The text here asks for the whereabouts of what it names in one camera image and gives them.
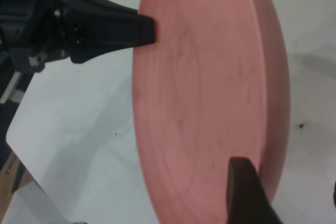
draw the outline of white table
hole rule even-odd
[[[274,2],[290,64],[292,125],[273,206],[284,223],[335,223],[336,0]],[[8,131],[9,145],[70,220],[157,223],[136,153],[131,65],[131,49],[84,65],[48,64]]]

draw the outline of dark spot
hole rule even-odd
[[[336,207],[336,183],[335,183],[335,188],[334,188],[334,204]]]

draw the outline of wooden floor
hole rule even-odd
[[[14,158],[14,153],[12,152],[9,156],[9,158],[7,159],[4,167],[2,168],[2,170],[0,171],[0,222],[2,221],[2,219],[5,216],[6,210],[8,208],[9,203],[11,202],[12,199],[12,188],[13,188],[13,184],[14,184],[14,180],[16,177],[16,172],[17,169],[19,167],[19,163],[20,160],[17,158],[15,159],[15,161],[13,162],[13,165],[9,171],[9,173],[7,174],[6,171],[10,165],[10,163],[12,162],[13,158]],[[30,182],[33,182],[34,179],[31,176],[31,174],[26,170],[23,178],[21,180],[20,186],[19,188],[29,184]]]
[[[12,199],[12,187],[14,184],[14,180],[16,177],[16,172],[19,167],[20,160],[17,158],[13,162],[12,168],[10,169],[9,174],[6,174],[6,170],[8,169],[11,161],[13,160],[13,157],[15,154],[12,152],[9,158],[7,159],[5,165],[3,166],[2,170],[0,171],[0,223],[2,222],[6,210],[8,208],[9,203]],[[34,181],[31,174],[26,170],[23,178],[21,180],[21,184],[19,188],[27,185],[28,183]]]

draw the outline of pink frisbee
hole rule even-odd
[[[142,0],[156,43],[134,49],[141,166],[162,224],[227,220],[232,156],[271,201],[285,160],[289,75],[271,0]]]

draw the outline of screw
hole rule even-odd
[[[54,16],[55,16],[56,18],[59,18],[59,17],[61,16],[61,12],[60,12],[59,9],[56,9],[56,10],[54,11]]]

